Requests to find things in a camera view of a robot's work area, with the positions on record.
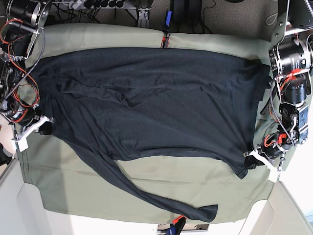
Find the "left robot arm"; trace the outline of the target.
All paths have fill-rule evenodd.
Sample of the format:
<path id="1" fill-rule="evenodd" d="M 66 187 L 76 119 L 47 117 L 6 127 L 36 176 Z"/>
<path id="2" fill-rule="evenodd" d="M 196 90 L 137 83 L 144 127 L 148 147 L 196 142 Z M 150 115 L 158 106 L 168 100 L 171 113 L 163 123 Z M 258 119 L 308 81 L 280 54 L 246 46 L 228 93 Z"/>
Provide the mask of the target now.
<path id="1" fill-rule="evenodd" d="M 245 166 L 264 165 L 268 180 L 276 183 L 283 175 L 288 151 L 308 138 L 309 105 L 313 93 L 313 2 L 278 1 L 277 22 L 268 51 L 273 78 L 269 99 L 260 114 L 270 114 L 277 131 L 263 137 L 250 152 L 244 153 Z"/>

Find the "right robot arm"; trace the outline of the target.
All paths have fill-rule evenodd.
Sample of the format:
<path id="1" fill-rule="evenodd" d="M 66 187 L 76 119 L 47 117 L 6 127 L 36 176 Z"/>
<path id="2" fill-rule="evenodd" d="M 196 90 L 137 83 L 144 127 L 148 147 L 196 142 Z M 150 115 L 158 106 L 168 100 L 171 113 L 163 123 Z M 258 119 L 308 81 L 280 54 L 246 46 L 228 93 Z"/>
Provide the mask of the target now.
<path id="1" fill-rule="evenodd" d="M 20 152 L 28 148 L 27 137 L 50 121 L 37 112 L 40 94 L 31 72 L 39 60 L 29 69 L 25 61 L 38 38 L 45 37 L 44 24 L 51 7 L 50 0 L 10 0 L 0 30 L 0 112 L 12 126 L 12 143 Z"/>

